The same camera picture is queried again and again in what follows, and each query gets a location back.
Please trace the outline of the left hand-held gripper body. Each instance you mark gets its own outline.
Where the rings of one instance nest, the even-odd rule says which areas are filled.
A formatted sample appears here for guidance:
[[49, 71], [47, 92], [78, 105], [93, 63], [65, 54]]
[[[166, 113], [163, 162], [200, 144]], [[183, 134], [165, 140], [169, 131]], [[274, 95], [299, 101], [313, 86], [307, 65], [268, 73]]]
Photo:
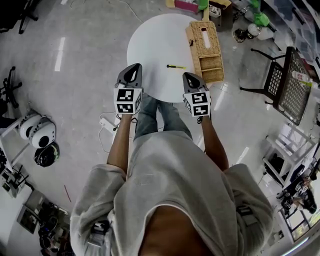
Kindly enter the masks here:
[[115, 111], [118, 115], [134, 115], [140, 110], [143, 95], [143, 67], [140, 63], [132, 64], [122, 70], [113, 89]]

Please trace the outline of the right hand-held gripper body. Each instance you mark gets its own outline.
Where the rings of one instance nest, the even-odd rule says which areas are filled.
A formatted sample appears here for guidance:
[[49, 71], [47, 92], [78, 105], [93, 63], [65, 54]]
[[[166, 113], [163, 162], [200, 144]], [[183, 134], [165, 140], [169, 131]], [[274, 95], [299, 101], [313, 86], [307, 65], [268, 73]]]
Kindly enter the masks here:
[[202, 77], [184, 72], [183, 80], [183, 101], [192, 117], [204, 117], [211, 114], [211, 96], [209, 89]]

